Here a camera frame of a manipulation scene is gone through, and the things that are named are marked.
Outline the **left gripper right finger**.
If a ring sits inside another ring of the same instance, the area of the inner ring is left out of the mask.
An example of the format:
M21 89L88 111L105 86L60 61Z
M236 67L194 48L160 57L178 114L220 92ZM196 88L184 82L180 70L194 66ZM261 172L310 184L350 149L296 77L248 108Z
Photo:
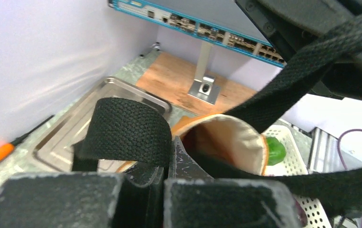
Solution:
M288 188L274 180L214 179L173 140L164 182L166 228L299 228Z

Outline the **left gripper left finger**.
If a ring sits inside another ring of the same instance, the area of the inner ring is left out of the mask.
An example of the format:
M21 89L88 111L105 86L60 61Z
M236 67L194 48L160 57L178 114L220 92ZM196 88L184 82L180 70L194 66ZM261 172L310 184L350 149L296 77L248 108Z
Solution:
M165 169L21 173L0 187L0 228L159 228Z

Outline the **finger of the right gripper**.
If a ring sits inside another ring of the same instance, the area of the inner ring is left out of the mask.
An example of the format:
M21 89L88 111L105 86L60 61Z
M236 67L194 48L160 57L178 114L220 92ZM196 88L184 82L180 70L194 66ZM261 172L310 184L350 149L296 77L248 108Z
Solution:
M248 104L362 100L362 0L238 0L286 65Z

